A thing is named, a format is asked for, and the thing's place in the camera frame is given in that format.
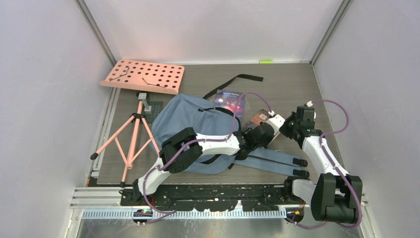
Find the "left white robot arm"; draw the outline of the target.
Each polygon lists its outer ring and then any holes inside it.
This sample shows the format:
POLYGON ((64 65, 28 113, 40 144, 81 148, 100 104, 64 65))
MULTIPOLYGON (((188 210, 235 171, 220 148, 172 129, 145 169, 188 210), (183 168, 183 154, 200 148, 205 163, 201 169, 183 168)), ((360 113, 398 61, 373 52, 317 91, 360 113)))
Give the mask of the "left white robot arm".
POLYGON ((132 200, 147 205, 169 175, 186 170, 201 156, 228 155, 245 159, 257 148, 267 147, 277 133, 278 128, 265 122, 246 133, 235 131, 218 136, 195 133, 192 127, 187 127, 162 144, 153 166, 133 182, 132 200))

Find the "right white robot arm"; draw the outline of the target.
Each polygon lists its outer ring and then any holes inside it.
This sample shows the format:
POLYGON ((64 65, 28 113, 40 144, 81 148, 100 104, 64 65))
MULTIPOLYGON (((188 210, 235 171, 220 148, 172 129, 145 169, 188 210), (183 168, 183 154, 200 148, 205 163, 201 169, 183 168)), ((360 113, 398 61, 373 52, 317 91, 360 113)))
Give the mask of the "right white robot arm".
POLYGON ((319 174, 317 183, 308 176, 289 176, 282 191, 284 200, 293 204, 301 199, 310 206, 316 221, 349 228, 358 225, 363 182, 359 176, 350 175, 331 153, 324 134, 315 128, 315 109, 298 106, 280 132, 298 143, 319 174))

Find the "blue student backpack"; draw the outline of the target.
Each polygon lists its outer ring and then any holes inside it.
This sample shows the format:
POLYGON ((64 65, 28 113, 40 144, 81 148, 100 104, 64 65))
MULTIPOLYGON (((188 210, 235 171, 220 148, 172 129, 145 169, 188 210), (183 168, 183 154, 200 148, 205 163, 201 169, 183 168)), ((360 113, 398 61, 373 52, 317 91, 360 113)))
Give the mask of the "blue student backpack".
MULTIPOLYGON (((195 133, 203 135, 229 135, 242 132, 241 119, 233 112, 209 102, 209 97, 217 90, 225 88, 222 84, 208 92, 202 98, 180 94, 172 98, 160 112, 152 125, 152 134, 160 145, 180 132, 192 127, 195 133)), ((310 176, 306 171, 307 161, 282 152, 260 147, 250 152, 245 159, 238 156, 207 155, 201 156, 183 172, 196 174, 218 174, 234 165, 242 165, 286 176, 310 176)))

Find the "dark paperback book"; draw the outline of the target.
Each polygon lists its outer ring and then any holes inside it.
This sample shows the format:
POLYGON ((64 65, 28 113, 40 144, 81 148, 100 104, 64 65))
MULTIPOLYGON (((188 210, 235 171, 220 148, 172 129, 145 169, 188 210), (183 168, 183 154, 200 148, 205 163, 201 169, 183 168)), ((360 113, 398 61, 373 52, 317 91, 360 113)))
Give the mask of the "dark paperback book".
POLYGON ((242 126, 242 131, 247 132, 250 129, 254 129, 261 123, 266 122, 270 118, 270 114, 264 110, 259 110, 247 123, 242 126))

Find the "purple paperback book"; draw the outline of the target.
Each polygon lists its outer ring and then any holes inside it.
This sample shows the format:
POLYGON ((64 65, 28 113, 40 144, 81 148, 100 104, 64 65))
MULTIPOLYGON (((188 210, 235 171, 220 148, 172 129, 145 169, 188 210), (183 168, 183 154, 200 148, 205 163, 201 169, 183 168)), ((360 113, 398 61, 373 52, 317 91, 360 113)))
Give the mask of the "purple paperback book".
POLYGON ((245 97, 242 97, 242 93, 226 90, 217 90, 214 103, 222 108, 228 109, 231 112, 236 108, 236 117, 242 119, 243 112, 245 109, 245 97))

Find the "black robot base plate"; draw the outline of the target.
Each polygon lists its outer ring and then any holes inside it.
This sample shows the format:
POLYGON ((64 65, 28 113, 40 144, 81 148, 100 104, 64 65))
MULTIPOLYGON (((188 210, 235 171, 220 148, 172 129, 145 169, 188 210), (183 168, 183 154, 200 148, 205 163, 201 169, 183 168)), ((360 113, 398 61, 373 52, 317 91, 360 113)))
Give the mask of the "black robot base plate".
POLYGON ((232 211, 241 205, 243 211, 273 211, 278 205, 302 205, 281 184, 163 184, 156 192, 143 197, 139 190, 123 189, 122 206, 142 206, 151 203, 162 211, 210 210, 232 211))

